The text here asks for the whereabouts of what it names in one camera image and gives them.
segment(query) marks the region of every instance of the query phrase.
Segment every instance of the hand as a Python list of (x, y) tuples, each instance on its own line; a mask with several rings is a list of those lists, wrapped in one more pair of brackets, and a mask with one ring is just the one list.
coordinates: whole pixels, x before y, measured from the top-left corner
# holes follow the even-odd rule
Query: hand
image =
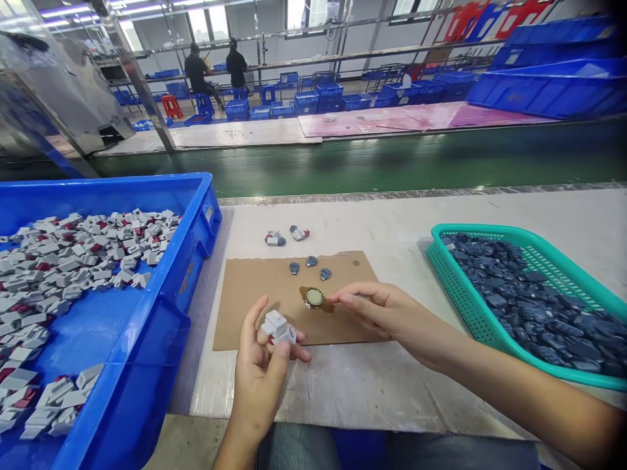
[(397, 340), (418, 362), (433, 370), (441, 370), (460, 342), (470, 339), (394, 285), (356, 282), (329, 300), (348, 307), (365, 328)]
[[(229, 426), (243, 438), (258, 445), (270, 429), (283, 390), (289, 359), (311, 362), (312, 355), (299, 344), (281, 341), (268, 344), (268, 336), (255, 324), (268, 304), (264, 295), (250, 309), (240, 331), (240, 348), (235, 365), (235, 396)], [(297, 343), (305, 334), (297, 330)]]

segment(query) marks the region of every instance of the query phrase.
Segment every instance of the black shirt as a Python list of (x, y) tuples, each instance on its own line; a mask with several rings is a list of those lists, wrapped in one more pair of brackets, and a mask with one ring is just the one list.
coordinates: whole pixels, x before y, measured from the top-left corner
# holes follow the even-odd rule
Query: black shirt
[(235, 88), (246, 86), (246, 79), (244, 78), (246, 67), (244, 56), (235, 49), (231, 49), (227, 55), (227, 71), (231, 74), (231, 85)]
[(189, 78), (191, 89), (194, 93), (204, 93), (206, 91), (204, 73), (208, 70), (207, 64), (196, 54), (190, 54), (185, 59), (185, 75)]

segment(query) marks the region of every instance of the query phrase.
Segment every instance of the white work table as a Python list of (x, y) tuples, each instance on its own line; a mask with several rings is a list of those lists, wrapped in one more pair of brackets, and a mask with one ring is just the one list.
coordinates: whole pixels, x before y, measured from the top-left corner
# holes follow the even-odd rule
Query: white work table
[[(324, 199), (305, 196), (292, 201)], [(210, 418), (228, 418), (231, 413), (236, 351), (212, 350), (227, 258), (361, 250), (381, 282), (398, 285), (467, 332), (426, 257), (431, 228), (439, 223), (514, 225), (544, 237), (627, 298), (625, 189), (373, 199), (222, 207), (216, 250), (203, 266), (189, 311), (192, 328), (170, 403), (172, 413)], [(292, 224), (310, 229), (311, 237), (299, 243), (290, 238), (285, 247), (265, 245), (267, 230), (288, 233)], [(313, 361), (291, 367), (277, 421), (533, 439), (456, 382), (420, 365), (396, 342), (307, 348)], [(620, 404), (619, 393), (583, 388)]]

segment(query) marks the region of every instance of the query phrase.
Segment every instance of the jeans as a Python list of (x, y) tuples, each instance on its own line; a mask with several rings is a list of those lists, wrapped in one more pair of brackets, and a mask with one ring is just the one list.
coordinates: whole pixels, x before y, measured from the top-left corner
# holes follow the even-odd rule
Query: jeans
[[(385, 469), (538, 470), (534, 443), (432, 433), (388, 433)], [(275, 423), (257, 453), (258, 470), (339, 470), (330, 428)]]

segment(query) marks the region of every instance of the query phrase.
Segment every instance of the pink mat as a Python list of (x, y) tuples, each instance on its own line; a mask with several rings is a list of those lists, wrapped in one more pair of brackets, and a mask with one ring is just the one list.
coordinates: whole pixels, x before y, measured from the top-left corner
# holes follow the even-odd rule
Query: pink mat
[(396, 108), (371, 108), (334, 114), (337, 119), (333, 122), (326, 122), (323, 114), (299, 116), (298, 120), (305, 137), (424, 132), (460, 127), (491, 127), (554, 121), (544, 117), (480, 108), (466, 104), (464, 101)]

